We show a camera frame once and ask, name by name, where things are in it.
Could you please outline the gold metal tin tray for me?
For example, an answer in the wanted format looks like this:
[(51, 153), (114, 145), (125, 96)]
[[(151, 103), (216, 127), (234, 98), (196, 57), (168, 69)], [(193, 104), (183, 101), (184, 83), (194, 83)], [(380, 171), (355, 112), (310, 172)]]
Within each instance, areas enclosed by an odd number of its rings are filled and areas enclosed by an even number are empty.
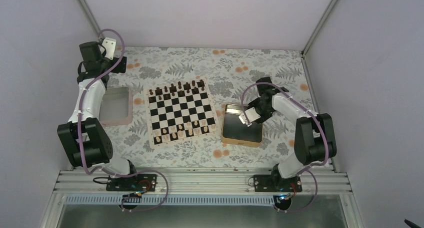
[(260, 147), (263, 141), (263, 125), (253, 123), (249, 127), (246, 126), (239, 119), (241, 113), (241, 105), (226, 104), (221, 129), (221, 141), (227, 144)]

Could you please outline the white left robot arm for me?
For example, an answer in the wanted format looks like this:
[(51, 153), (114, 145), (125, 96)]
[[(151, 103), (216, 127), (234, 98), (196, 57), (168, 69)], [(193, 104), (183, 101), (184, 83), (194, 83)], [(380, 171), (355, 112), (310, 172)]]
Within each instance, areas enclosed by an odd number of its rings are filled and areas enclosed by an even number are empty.
[(111, 67), (114, 73), (126, 71), (126, 57), (114, 56), (116, 44), (115, 39), (105, 38), (100, 43), (79, 46), (83, 61), (77, 69), (78, 100), (68, 122), (58, 126), (57, 134), (73, 167), (107, 169), (120, 176), (124, 189), (133, 190), (139, 184), (139, 176), (131, 172), (128, 160), (113, 156), (112, 142), (99, 122), (109, 80), (106, 71)]

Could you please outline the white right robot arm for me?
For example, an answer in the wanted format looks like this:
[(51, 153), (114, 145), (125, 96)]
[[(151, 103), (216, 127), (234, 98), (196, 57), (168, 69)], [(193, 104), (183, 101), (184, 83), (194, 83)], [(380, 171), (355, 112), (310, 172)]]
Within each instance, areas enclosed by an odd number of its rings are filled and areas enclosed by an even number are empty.
[(294, 153), (271, 172), (271, 186), (284, 191), (294, 178), (314, 166), (324, 166), (337, 153), (332, 117), (306, 108), (289, 94), (288, 89), (272, 83), (270, 77), (258, 79), (254, 86), (259, 97), (249, 102), (239, 115), (246, 126), (264, 123), (275, 112), (295, 125)]

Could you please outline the pink tin lid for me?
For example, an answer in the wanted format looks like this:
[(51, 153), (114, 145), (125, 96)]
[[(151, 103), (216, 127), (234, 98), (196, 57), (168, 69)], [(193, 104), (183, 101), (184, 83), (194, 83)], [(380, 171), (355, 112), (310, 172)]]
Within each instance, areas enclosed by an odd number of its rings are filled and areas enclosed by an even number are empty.
[(129, 87), (108, 88), (102, 98), (99, 121), (103, 127), (129, 125), (133, 120), (133, 94)]

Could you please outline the floral patterned table mat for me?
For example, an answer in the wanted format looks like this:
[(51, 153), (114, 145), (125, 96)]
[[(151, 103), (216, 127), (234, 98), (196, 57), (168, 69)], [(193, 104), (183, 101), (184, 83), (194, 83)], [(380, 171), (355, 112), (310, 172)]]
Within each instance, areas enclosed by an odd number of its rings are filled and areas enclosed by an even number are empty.
[(254, 168), (272, 167), (294, 151), (295, 127), (275, 113), (263, 126), (263, 140), (251, 148), (223, 143), (216, 134), (203, 139), (156, 148), (149, 142), (147, 100), (144, 90), (175, 82), (203, 79), (209, 87), (212, 106), (219, 121), (228, 103), (253, 100), (251, 85), (262, 77), (285, 87), (293, 98), (309, 109), (313, 102), (302, 56), (293, 50), (199, 49), (118, 47), (124, 54), (124, 74), (111, 74), (109, 87), (128, 87), (133, 94), (133, 119), (128, 125), (106, 127), (114, 155), (143, 167)]

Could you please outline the black white chessboard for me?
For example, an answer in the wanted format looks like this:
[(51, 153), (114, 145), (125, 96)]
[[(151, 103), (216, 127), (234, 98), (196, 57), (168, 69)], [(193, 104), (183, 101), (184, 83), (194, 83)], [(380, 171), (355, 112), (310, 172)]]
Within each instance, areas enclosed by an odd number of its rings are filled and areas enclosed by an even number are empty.
[[(179, 81), (148, 88), (144, 91), (144, 98), (148, 138), (152, 148), (214, 136), (221, 129), (206, 80), (196, 79), (185, 83)], [(209, 133), (203, 133), (202, 120), (206, 120)], [(199, 122), (199, 127), (193, 127), (194, 121)], [(188, 135), (189, 129), (185, 129), (187, 122), (191, 122), (193, 130), (191, 137)], [(178, 138), (180, 124), (184, 126), (184, 135), (181, 139)], [(216, 125), (216, 131), (210, 132), (209, 126), (213, 124)], [(166, 129), (167, 134), (162, 134), (162, 129)], [(195, 129), (200, 129), (199, 135), (195, 135)], [(156, 143), (158, 136), (154, 136), (155, 130), (160, 132), (161, 143)], [(172, 133), (177, 134), (177, 140), (171, 141)], [(169, 137), (168, 142), (164, 142), (164, 136)]]

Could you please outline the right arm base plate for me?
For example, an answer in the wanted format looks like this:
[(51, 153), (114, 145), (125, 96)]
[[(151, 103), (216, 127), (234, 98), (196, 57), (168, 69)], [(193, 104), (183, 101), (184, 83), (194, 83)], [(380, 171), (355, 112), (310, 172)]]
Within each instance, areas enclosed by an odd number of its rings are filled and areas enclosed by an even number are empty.
[(255, 192), (302, 192), (302, 182), (299, 176), (281, 178), (279, 175), (254, 175)]

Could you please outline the aluminium rail frame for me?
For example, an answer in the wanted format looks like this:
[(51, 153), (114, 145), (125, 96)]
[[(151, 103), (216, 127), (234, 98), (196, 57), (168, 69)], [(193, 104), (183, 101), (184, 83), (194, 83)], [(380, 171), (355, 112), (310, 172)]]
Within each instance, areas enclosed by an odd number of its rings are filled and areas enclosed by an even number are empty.
[[(248, 195), (254, 192), (252, 176), (270, 174), (270, 168), (160, 168), (163, 176), (158, 176), (155, 192), (165, 194), (201, 195)], [(95, 177), (107, 177), (96, 171), (92, 175), (80, 169), (60, 171), (53, 191), (55, 193), (106, 193), (104, 182), (94, 183)], [(312, 173), (300, 177), (303, 194), (313, 194), (317, 181), (319, 194), (350, 194), (351, 184), (346, 173), (336, 173), (332, 169), (315, 168)]]

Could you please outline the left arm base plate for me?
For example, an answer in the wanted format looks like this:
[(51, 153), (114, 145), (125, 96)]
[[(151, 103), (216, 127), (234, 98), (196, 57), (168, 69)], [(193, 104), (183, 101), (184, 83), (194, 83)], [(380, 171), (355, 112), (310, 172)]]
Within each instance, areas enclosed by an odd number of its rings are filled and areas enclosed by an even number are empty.
[(156, 174), (139, 174), (129, 178), (109, 178), (106, 191), (155, 191), (156, 182)]

